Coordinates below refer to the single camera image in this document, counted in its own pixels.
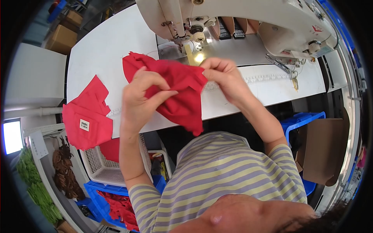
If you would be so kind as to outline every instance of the pipe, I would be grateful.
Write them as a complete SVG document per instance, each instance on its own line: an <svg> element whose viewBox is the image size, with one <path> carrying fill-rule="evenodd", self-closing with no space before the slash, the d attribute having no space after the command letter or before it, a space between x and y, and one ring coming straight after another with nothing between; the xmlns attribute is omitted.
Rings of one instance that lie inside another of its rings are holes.
<svg viewBox="0 0 373 233"><path fill-rule="evenodd" d="M62 113L62 108L37 108L37 109L22 109L14 111L4 112L4 120L20 118L20 117L30 117L30 116L45 116L52 114Z"/></svg>

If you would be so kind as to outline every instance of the red fabric piece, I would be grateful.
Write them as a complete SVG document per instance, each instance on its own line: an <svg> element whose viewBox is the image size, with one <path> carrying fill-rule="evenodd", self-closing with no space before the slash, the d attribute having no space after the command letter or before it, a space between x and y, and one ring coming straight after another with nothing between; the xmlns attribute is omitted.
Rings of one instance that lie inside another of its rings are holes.
<svg viewBox="0 0 373 233"><path fill-rule="evenodd" d="M120 196L112 193L102 192L97 190L97 193L105 198L110 205L109 215L112 219L120 219L121 223L126 224L127 230L139 231L135 212L132 204L127 196Z"/></svg>
<svg viewBox="0 0 373 233"><path fill-rule="evenodd" d="M99 146L101 153L107 160L119 163L119 138L111 139Z"/></svg>
<svg viewBox="0 0 373 233"><path fill-rule="evenodd" d="M204 69L176 61L154 60L149 56L130 52L123 58L123 71L127 81L131 82L135 72L143 66L148 71L159 73L171 90L179 92L161 104L157 111L170 121L184 126L194 136L200 135L203 132L201 91L207 82L202 74ZM151 86L145 97L150 98L159 91L157 86Z"/></svg>
<svg viewBox="0 0 373 233"><path fill-rule="evenodd" d="M113 120L107 118L110 108L105 103L109 94L95 75L88 86L68 104L63 105L62 119L69 143L87 150L109 141L113 134ZM88 131L80 128L81 120L89 122Z"/></svg>

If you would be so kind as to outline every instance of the woman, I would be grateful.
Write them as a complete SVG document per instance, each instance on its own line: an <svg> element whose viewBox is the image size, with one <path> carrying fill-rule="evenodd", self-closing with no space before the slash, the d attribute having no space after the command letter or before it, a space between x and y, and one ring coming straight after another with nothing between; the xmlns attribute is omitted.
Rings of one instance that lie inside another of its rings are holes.
<svg viewBox="0 0 373 233"><path fill-rule="evenodd" d="M252 124L266 154L237 135L201 135L179 152L161 195L145 172L138 133L178 93L159 74L141 68L123 90L119 154L140 231L265 233L296 230L302 219L315 218L279 121L251 93L234 62L210 58L201 67ZM152 85L162 91L147 99Z"/></svg>

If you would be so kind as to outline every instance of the sewing machine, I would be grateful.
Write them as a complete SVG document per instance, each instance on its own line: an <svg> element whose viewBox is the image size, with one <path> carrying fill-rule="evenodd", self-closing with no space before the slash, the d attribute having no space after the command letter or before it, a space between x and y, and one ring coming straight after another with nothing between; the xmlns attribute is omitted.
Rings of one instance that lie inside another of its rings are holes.
<svg viewBox="0 0 373 233"><path fill-rule="evenodd" d="M258 34L268 52L278 57L318 58L334 50L338 37L313 4L304 0L136 0L149 28L181 48L203 42L205 27L218 16L260 21Z"/></svg>

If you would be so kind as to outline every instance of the white work table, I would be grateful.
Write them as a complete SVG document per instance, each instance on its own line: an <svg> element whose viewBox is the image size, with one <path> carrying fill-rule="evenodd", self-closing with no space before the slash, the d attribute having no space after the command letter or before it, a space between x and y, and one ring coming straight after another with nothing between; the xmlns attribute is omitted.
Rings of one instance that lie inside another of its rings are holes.
<svg viewBox="0 0 373 233"><path fill-rule="evenodd" d="M105 102L111 109L108 117L113 119L112 138L119 137L122 89L128 84L123 73L122 58L130 51L159 59L156 35L144 22L137 5L117 13L98 25L72 48L70 54L67 103L78 97L97 75L109 91ZM275 65L245 66L239 67L239 70L242 76L250 81L251 91L265 106L325 92L324 80L317 61L307 61L303 67L296 69L299 72L298 91L293 88L290 79L255 82L256 78L263 76L284 77L286 73ZM220 90L203 91L201 106L203 120L239 112L225 99ZM177 124L155 112L141 132L175 125Z"/></svg>

